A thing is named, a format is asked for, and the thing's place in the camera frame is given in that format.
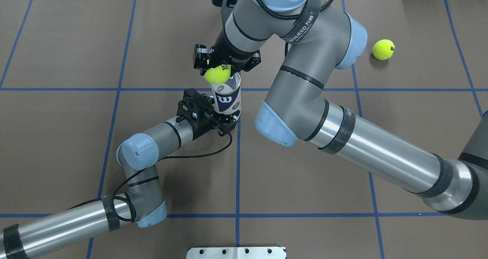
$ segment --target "black velcro strap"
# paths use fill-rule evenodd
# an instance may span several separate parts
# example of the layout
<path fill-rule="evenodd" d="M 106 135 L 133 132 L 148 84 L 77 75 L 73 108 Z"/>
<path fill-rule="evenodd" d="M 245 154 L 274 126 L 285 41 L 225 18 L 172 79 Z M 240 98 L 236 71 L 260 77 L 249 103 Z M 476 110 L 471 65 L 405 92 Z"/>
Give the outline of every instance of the black velcro strap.
<path fill-rule="evenodd" d="M 112 197 L 105 196 L 101 199 L 103 208 L 105 209 L 105 216 L 108 221 L 108 231 L 114 231 L 120 229 L 120 221 L 115 213 L 115 208 L 113 207 Z"/>
<path fill-rule="evenodd" d="M 307 0 L 302 17 L 293 23 L 293 28 L 281 39 L 292 45 L 300 42 L 319 17 L 320 4 L 321 0 Z"/>
<path fill-rule="evenodd" d="M 481 158 L 481 157 L 478 157 L 476 155 L 472 155 L 472 154 L 463 152 L 463 153 L 461 153 L 461 155 L 459 155 L 458 159 L 462 160 L 462 161 L 469 162 L 471 164 L 475 164 L 477 166 L 482 167 L 483 169 L 488 170 L 488 160 Z"/>
<path fill-rule="evenodd" d="M 478 192 L 480 190 L 480 180 L 478 178 L 478 174 L 476 174 L 476 171 L 474 171 L 473 168 L 470 166 L 467 166 L 469 169 L 469 172 L 471 173 L 471 178 L 472 178 L 472 186 L 471 186 L 471 191 L 469 192 L 469 195 L 467 195 L 467 198 L 462 202 L 461 205 L 447 211 L 438 211 L 442 214 L 457 214 L 465 209 L 467 209 L 473 202 L 476 200 L 476 197 L 478 196 Z"/>
<path fill-rule="evenodd" d="M 282 71 L 287 72 L 287 73 L 291 73 L 295 76 L 298 76 L 298 77 L 302 78 L 303 80 L 306 80 L 306 81 L 316 85 L 321 90 L 324 89 L 325 85 L 322 84 L 319 80 L 316 80 L 315 78 L 311 77 L 310 75 L 306 75 L 303 72 L 295 70 L 294 68 L 290 68 L 288 66 L 281 66 L 279 68 L 279 70 L 282 70 Z"/>
<path fill-rule="evenodd" d="M 7 259 L 29 259 L 19 235 L 19 224 L 3 229 L 3 246 Z"/>
<path fill-rule="evenodd" d="M 168 124 L 173 129 L 173 131 L 176 133 L 176 137 L 178 137 L 178 150 L 179 150 L 181 148 L 181 136 L 180 136 L 180 133 L 178 132 L 178 130 L 176 129 L 176 127 L 174 127 L 173 124 L 171 124 L 170 122 L 166 121 L 164 123 L 165 124 Z"/>
<path fill-rule="evenodd" d="M 236 28 L 237 30 L 242 34 L 242 36 L 246 37 L 247 39 L 249 40 L 253 40 L 253 41 L 256 41 L 256 42 L 263 42 L 263 41 L 266 41 L 267 39 L 258 39 L 258 38 L 254 38 L 254 37 L 251 37 L 249 35 L 247 35 L 240 27 L 239 25 L 237 25 L 237 21 L 236 21 L 236 18 L 234 16 L 234 11 L 232 11 L 232 19 L 234 20 L 234 25 L 236 25 Z"/>
<path fill-rule="evenodd" d="M 437 195 L 444 193 L 446 189 L 449 188 L 451 185 L 451 182 L 453 180 L 453 166 L 446 161 L 443 160 L 439 155 L 433 153 L 439 160 L 439 163 L 441 164 L 441 172 L 439 174 L 439 178 L 437 179 L 436 183 L 432 188 L 428 189 L 427 191 L 421 192 L 421 193 L 413 193 L 417 195 L 418 197 L 422 198 L 432 198 L 436 197 Z"/>
<path fill-rule="evenodd" d="M 312 132 L 312 134 L 310 134 L 310 136 L 304 140 L 305 142 L 312 140 L 317 135 L 317 133 L 319 133 L 319 130 L 322 128 L 322 125 L 324 125 L 324 122 L 327 119 L 328 113 L 329 113 L 329 101 L 326 100 L 326 107 L 324 108 L 324 113 L 322 113 L 322 118 L 320 119 L 319 124 L 317 125 L 315 130 Z"/>
<path fill-rule="evenodd" d="M 339 131 L 337 132 L 336 136 L 331 140 L 328 145 L 323 148 L 319 148 L 319 150 L 324 150 L 329 154 L 336 154 L 344 146 L 347 144 L 349 139 L 351 138 L 352 131 L 354 131 L 354 127 L 356 125 L 356 115 L 351 110 L 344 108 L 341 106 L 344 111 L 344 118 L 342 119 L 342 123 L 340 124 Z"/>
<path fill-rule="evenodd" d="M 148 178 L 148 179 L 139 181 L 139 182 L 130 183 L 129 184 L 129 188 L 130 187 L 134 187 L 134 186 L 138 186 L 138 185 L 142 185 L 142 184 L 145 184 L 145 183 L 149 183 L 149 182 L 152 182 L 152 181 L 157 180 L 157 179 L 159 179 L 159 176 L 154 176 L 154 177 L 151 177 L 151 178 Z"/>

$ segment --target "white can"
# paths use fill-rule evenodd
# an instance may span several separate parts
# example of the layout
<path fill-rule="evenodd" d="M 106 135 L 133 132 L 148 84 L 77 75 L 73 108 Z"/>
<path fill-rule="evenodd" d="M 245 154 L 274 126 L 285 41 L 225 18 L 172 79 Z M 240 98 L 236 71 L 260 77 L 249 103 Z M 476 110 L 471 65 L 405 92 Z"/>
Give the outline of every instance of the white can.
<path fill-rule="evenodd" d="M 223 84 L 210 84 L 215 100 L 215 111 L 225 115 L 231 115 L 242 108 L 241 100 L 241 74 L 234 73 Z M 237 115 L 236 120 L 239 119 L 241 113 Z"/>

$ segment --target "table surface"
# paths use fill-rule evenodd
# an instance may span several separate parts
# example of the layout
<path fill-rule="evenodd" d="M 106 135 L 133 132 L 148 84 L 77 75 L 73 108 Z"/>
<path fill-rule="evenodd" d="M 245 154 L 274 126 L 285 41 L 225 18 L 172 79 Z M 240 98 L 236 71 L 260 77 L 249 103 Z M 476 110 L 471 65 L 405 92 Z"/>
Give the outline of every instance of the table surface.
<path fill-rule="evenodd" d="M 352 68 L 323 96 L 442 155 L 457 158 L 488 109 L 486 0 L 335 0 L 368 30 Z M 193 45 L 221 30 L 210 0 L 0 0 L 0 227 L 108 195 L 124 180 L 121 142 L 176 114 L 187 88 L 209 92 Z M 382 38 L 388 61 L 371 56 Z M 487 221 L 434 212 L 411 193 L 313 145 L 279 146 L 253 120 L 283 61 L 272 37 L 242 74 L 242 119 L 213 157 L 158 163 L 169 218 L 128 226 L 45 256 L 175 258 L 191 247 L 287 248 L 288 258 L 487 256 Z M 209 133 L 177 152 L 227 143 Z"/>

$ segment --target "white metal plate with holes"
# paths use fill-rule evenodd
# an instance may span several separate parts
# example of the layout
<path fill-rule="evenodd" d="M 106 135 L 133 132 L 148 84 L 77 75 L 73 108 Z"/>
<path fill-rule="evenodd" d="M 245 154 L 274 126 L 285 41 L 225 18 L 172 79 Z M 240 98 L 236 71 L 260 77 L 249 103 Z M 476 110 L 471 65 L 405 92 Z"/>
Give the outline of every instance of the white metal plate with holes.
<path fill-rule="evenodd" d="M 286 259 L 285 247 L 192 248 L 186 259 Z"/>

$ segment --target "tennis ball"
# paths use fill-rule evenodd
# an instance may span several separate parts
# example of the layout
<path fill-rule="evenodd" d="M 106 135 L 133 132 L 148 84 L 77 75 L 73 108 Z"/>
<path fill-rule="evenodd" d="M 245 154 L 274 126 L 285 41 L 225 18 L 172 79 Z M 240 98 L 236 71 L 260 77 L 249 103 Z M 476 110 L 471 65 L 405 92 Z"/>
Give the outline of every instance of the tennis ball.
<path fill-rule="evenodd" d="M 222 64 L 216 68 L 210 68 L 205 72 L 204 78 L 211 84 L 223 84 L 230 77 L 230 65 Z"/>
<path fill-rule="evenodd" d="M 373 46 L 373 55 L 376 57 L 376 59 L 379 60 L 386 60 L 395 53 L 395 45 L 391 40 L 388 39 L 383 39 Z"/>

